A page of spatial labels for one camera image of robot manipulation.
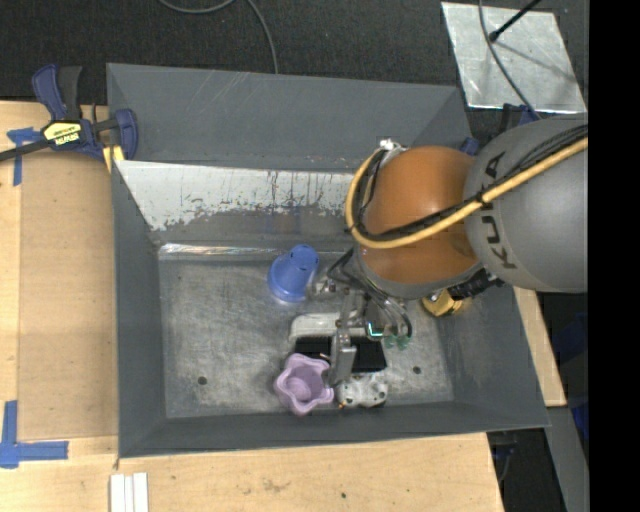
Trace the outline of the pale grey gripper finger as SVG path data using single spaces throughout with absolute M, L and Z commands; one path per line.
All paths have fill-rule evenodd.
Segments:
M 357 347 L 351 343 L 348 334 L 336 334 L 331 342 L 328 383 L 335 386 L 351 376 Z

